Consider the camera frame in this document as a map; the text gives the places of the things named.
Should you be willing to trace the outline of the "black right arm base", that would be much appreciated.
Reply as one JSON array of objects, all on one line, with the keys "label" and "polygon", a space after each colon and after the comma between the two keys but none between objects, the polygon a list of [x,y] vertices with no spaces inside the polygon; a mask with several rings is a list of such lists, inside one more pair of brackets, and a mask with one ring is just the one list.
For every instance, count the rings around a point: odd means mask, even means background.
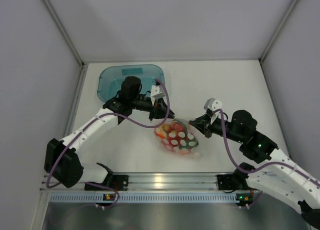
[{"label": "black right arm base", "polygon": [[234,174],[217,175],[217,184],[221,191],[248,190],[245,179]]}]

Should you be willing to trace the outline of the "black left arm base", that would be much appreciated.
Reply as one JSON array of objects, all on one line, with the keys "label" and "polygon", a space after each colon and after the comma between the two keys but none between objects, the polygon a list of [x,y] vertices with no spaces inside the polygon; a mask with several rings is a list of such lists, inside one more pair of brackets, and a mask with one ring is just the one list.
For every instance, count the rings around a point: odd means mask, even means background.
[{"label": "black left arm base", "polygon": [[128,175],[108,174],[102,183],[86,182],[84,186],[85,191],[99,191],[107,188],[116,191],[126,191],[129,185]]}]

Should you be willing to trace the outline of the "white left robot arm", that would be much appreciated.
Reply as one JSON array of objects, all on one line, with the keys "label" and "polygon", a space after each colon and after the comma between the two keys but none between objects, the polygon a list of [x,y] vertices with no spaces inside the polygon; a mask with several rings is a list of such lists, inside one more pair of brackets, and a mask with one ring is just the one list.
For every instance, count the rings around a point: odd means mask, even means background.
[{"label": "white left robot arm", "polygon": [[101,163],[86,165],[83,162],[82,158],[91,145],[124,120],[148,129],[161,126],[161,123],[146,125],[130,118],[133,110],[147,112],[149,120],[160,119],[162,123],[175,117],[164,83],[156,79],[149,91],[150,96],[141,94],[141,89],[142,83],[138,77],[125,78],[116,96],[109,99],[88,122],[60,140],[53,138],[48,142],[44,161],[48,189],[58,185],[71,188],[79,182],[102,190],[112,186],[113,172],[109,167]]}]

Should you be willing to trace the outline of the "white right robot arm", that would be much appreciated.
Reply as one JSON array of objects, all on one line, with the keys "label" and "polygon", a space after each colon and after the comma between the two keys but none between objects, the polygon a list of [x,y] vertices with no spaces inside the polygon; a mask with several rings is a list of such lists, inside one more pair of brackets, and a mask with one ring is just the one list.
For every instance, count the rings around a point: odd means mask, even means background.
[{"label": "white right robot arm", "polygon": [[[295,163],[269,137],[257,131],[257,121],[245,110],[236,111],[231,121],[224,119],[221,109],[207,110],[189,124],[205,137],[223,137],[228,157],[236,167],[235,186],[247,186],[266,193],[287,204],[310,226],[320,228],[320,182]],[[242,154],[256,166],[237,164],[228,140],[240,143]]]}]

